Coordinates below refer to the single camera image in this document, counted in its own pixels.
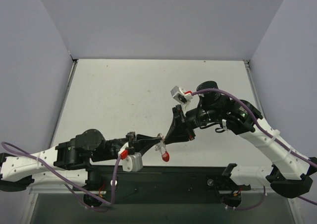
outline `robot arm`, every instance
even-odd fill
[[[279,136],[279,131],[273,130],[252,104],[244,100],[239,100],[239,103],[238,99],[232,99],[224,91],[221,94],[213,81],[201,84],[197,91],[204,92],[186,92],[179,87],[171,91],[173,98],[181,104],[172,109],[173,121],[165,139],[161,135],[149,137],[130,132],[125,138],[106,141],[99,131],[90,129],[68,142],[33,156],[44,160],[52,169],[77,185],[97,190],[102,182],[101,172],[98,166],[90,164],[90,160],[115,160],[120,156],[123,171],[139,171],[143,167],[142,155],[154,145],[160,149],[167,144],[191,141],[195,139],[194,129],[218,125],[216,132],[231,130],[252,143],[273,163],[269,167],[229,164],[222,176],[230,179],[236,187],[271,186],[274,191],[288,198],[309,191],[313,182],[309,176],[317,171],[316,166],[301,160],[307,160],[308,157],[285,142]],[[187,111],[195,94],[200,94],[198,106]],[[310,158],[313,164],[317,164],[316,160]],[[3,191],[20,191],[27,186],[43,183],[64,183],[35,159],[2,153],[0,166],[0,189]]]
[[[252,104],[219,90],[215,82],[204,82],[198,86],[197,91],[188,93],[179,87],[171,91],[172,97],[181,105],[173,108],[173,122],[165,144],[193,140],[194,129],[219,125],[216,132],[231,130],[252,143],[273,163],[271,167],[230,164],[223,175],[230,177],[235,184],[271,186],[275,192],[288,198],[309,191],[313,182],[309,175],[317,169],[304,160],[310,160],[314,165],[317,164],[315,157],[308,158],[293,149]],[[200,96],[197,108],[184,113],[183,108],[188,107],[195,94]]]

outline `purple cable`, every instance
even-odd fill
[[[10,143],[7,143],[7,142],[4,142],[2,141],[1,142],[1,145],[3,146],[3,148],[8,151],[8,152],[11,152],[12,154],[15,154],[15,155],[18,155],[18,156],[24,156],[24,157],[28,157],[28,158],[31,158],[31,159],[34,159],[36,160],[37,157],[35,156],[32,156],[30,155],[30,153],[22,150],[21,148],[15,146],[15,145],[12,145]],[[19,151],[21,151],[22,153],[20,152],[17,152],[17,151],[14,151],[12,149],[10,149],[8,146],[11,146]],[[117,171],[118,171],[118,166],[119,166],[119,163],[120,163],[120,160],[121,160],[121,157],[119,156],[118,159],[116,160],[116,163],[114,165],[114,169],[113,169],[113,175],[112,175],[112,186],[111,186],[111,202],[108,202],[106,201],[105,199],[102,199],[101,197],[89,192],[88,190],[80,187],[79,185],[77,185],[76,183],[70,181],[69,179],[65,178],[64,176],[60,175],[59,173],[57,173],[52,167],[50,167],[44,160],[42,160],[41,158],[38,158],[38,161],[41,162],[50,172],[52,172],[53,174],[55,174],[57,177],[59,177],[60,179],[62,179],[63,181],[65,181],[66,183],[72,185],[73,187],[79,189],[80,191],[88,194],[89,196],[93,197],[93,198],[96,198],[97,200],[101,201],[102,203],[106,204],[108,207],[109,206],[112,206],[115,202],[115,183],[116,183],[116,177],[117,177]]]
[[[264,199],[265,199],[265,187],[263,186],[263,196],[262,196],[261,200],[258,203],[254,204],[252,206],[246,207],[246,208],[239,208],[239,207],[233,208],[231,206],[228,206],[228,208],[234,209],[235,211],[246,211],[246,210],[250,210],[252,208],[258,207],[259,205],[261,205],[264,202]]]
[[[221,89],[202,89],[202,90],[199,90],[199,91],[197,91],[197,92],[192,93],[192,96],[197,95],[197,94],[206,94],[206,93],[210,93],[210,92],[218,92],[218,93],[224,94],[224,95],[226,95],[226,96],[232,98],[234,101],[236,101],[239,105],[241,105],[241,106],[248,112],[248,114],[251,116],[251,118],[252,118],[254,124],[259,128],[259,130],[260,130],[261,132],[263,132],[263,133],[264,133],[265,135],[267,135],[269,138],[272,138],[272,137],[273,137],[271,134],[269,134],[267,131],[265,131],[265,130],[260,126],[260,124],[258,123],[257,118],[254,116],[254,114],[252,113],[252,111],[251,111],[240,99],[238,99],[237,97],[233,96],[232,94],[230,94],[230,93],[228,93],[228,92],[226,92],[226,91],[223,91],[223,90],[221,90]],[[281,142],[281,141],[278,140],[277,138],[275,139],[275,141],[276,141],[279,145],[281,145],[285,150],[290,151],[290,149],[289,149],[283,142]],[[294,155],[294,156],[296,156],[297,158],[299,158],[299,159],[301,159],[301,160],[307,162],[309,165],[311,165],[311,166],[317,168],[317,165],[316,165],[314,162],[305,159],[304,157],[302,157],[302,156],[296,154],[296,153],[293,152],[293,151],[291,151],[291,154]],[[307,202],[309,202],[309,203],[315,204],[314,201],[311,201],[311,200],[309,200],[309,199],[306,199],[306,198],[303,198],[303,197],[298,197],[298,198],[301,198],[302,200],[305,200],[305,201],[307,201]]]
[[[302,196],[299,196],[298,198],[317,206],[317,202],[314,202],[314,201],[309,200],[309,199],[307,199],[307,198],[304,198],[304,197],[302,197]]]

